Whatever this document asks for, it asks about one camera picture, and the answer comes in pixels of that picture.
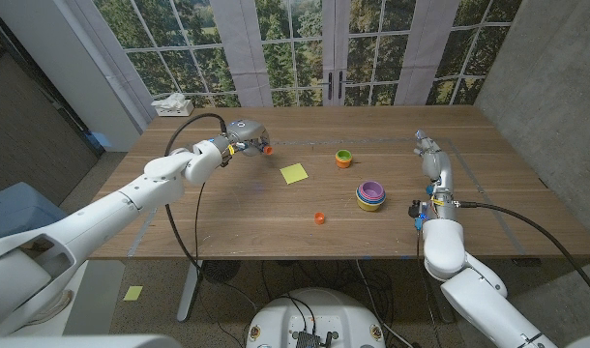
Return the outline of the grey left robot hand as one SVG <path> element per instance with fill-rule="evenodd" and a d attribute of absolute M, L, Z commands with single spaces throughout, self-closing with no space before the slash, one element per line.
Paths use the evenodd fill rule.
<path fill-rule="evenodd" d="M 226 134 L 236 152 L 241 152 L 249 157 L 273 154 L 269 132 L 256 121 L 234 121 L 226 126 Z"/>

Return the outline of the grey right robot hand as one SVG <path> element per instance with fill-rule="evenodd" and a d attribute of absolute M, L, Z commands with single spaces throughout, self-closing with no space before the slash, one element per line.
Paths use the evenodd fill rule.
<path fill-rule="evenodd" d="M 450 158 L 423 130 L 417 130 L 414 153 L 422 159 L 422 171 L 429 178 L 427 195 L 439 207 L 454 206 L 454 180 Z"/>

